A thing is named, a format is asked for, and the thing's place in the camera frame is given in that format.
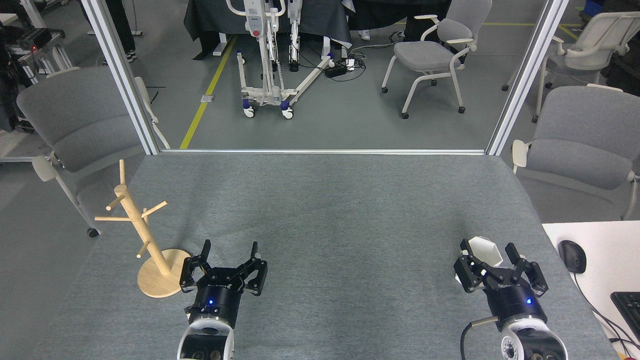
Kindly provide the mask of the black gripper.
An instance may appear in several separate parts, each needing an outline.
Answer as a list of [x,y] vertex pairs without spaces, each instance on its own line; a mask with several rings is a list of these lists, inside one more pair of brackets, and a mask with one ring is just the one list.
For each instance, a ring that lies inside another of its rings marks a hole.
[[[514,243],[506,245],[506,254],[512,265],[512,273],[504,281],[493,276],[483,279],[483,272],[492,265],[486,260],[493,259],[493,241],[489,239],[463,239],[459,245],[461,253],[454,263],[457,280],[465,292],[471,293],[481,284],[487,296],[490,312],[497,317],[496,328],[504,330],[512,321],[525,318],[547,322],[547,316],[537,300],[548,290],[546,278],[540,265],[522,257]],[[525,274],[529,283],[522,278]]]
[[[179,285],[183,293],[195,289],[194,271],[200,268],[204,275],[199,278],[195,301],[186,307],[189,324],[198,319],[218,317],[231,327],[237,322],[238,310],[243,290],[249,290],[254,296],[260,296],[268,273],[268,264],[258,253],[258,242],[252,244],[250,258],[235,269],[208,268],[208,256],[211,240],[206,239],[201,253],[187,256],[183,260]],[[254,278],[246,281],[249,275],[257,271]]]

